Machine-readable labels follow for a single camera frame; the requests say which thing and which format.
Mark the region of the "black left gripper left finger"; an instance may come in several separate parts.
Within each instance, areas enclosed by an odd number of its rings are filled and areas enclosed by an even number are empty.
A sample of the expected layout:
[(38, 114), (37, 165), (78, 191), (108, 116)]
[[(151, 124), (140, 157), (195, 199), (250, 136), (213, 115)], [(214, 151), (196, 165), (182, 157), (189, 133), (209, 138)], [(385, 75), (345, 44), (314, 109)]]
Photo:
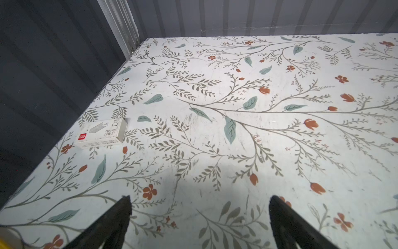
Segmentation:
[(124, 196), (65, 248), (120, 249), (124, 243), (131, 215), (131, 199), (129, 196)]

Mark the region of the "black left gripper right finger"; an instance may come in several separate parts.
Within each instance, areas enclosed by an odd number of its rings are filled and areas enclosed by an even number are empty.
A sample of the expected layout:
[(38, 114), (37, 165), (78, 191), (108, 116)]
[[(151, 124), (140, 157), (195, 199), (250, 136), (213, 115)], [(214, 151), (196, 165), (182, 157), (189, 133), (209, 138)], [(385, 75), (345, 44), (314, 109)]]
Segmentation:
[(278, 196), (271, 197), (268, 209), (278, 249), (338, 249)]

